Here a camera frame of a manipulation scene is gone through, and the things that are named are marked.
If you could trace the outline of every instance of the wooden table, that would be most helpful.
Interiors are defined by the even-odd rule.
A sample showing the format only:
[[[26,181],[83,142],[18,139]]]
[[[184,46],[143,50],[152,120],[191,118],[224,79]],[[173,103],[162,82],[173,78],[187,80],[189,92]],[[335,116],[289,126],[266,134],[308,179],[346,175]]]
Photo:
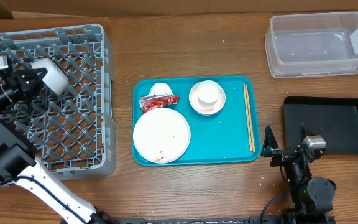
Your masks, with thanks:
[[[273,16],[99,17],[0,21],[0,32],[99,23],[114,44],[113,114],[117,169],[108,177],[65,181],[80,197],[114,217],[230,218],[259,215],[287,186],[269,158],[211,166],[142,167],[132,157],[132,89],[145,78],[242,74],[254,84],[261,139],[271,125],[283,147],[282,103],[295,96],[358,98],[358,75],[276,80],[264,35]],[[314,176],[337,184],[338,223],[358,223],[358,156],[323,156]],[[267,214],[291,206],[289,198]],[[0,188],[0,223],[58,223],[60,217],[26,190]]]

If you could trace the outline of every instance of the black tray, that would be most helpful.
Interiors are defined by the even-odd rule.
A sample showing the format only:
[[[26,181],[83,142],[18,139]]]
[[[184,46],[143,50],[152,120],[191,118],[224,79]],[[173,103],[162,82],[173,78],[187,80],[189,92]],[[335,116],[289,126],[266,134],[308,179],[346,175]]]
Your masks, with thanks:
[[[358,99],[289,96],[283,106],[286,149],[301,143],[300,124],[327,142],[327,154],[358,154]]]

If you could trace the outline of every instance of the candy wrapper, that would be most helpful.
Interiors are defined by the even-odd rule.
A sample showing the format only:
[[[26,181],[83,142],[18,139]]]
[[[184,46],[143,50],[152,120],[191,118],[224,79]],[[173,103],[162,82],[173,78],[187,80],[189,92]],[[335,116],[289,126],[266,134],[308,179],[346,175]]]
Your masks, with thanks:
[[[143,114],[154,108],[161,108],[167,104],[178,103],[179,96],[146,96],[140,98],[140,107],[142,108]]]

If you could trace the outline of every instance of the blue tray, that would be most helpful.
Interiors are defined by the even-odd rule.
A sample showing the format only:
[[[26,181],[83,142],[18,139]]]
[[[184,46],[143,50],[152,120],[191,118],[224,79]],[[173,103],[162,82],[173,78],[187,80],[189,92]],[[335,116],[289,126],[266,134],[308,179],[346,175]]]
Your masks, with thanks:
[[[198,114],[190,105],[191,87],[203,80],[219,83],[226,94],[222,110],[212,116]],[[260,136],[255,106],[254,89],[251,81],[241,75],[194,78],[158,78],[140,81],[134,88],[133,125],[142,116],[139,99],[147,96],[154,83],[167,83],[180,100],[176,105],[168,105],[181,113],[189,123],[191,140],[181,158],[168,164],[156,164],[144,159],[132,143],[134,159],[143,166],[167,166],[190,164],[219,164],[227,162],[250,162],[260,154]],[[252,128],[254,131],[255,152],[249,149],[246,106],[243,83],[248,87]]]

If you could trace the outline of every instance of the gray crate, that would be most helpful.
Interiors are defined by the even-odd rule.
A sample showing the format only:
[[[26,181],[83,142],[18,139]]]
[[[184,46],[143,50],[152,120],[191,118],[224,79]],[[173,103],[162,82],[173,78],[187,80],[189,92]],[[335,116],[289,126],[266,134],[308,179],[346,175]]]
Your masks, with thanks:
[[[0,34],[0,55],[16,70],[52,59],[70,81],[62,96],[48,88],[1,116],[26,135],[60,180],[109,175],[116,168],[112,118],[112,46],[99,24]]]

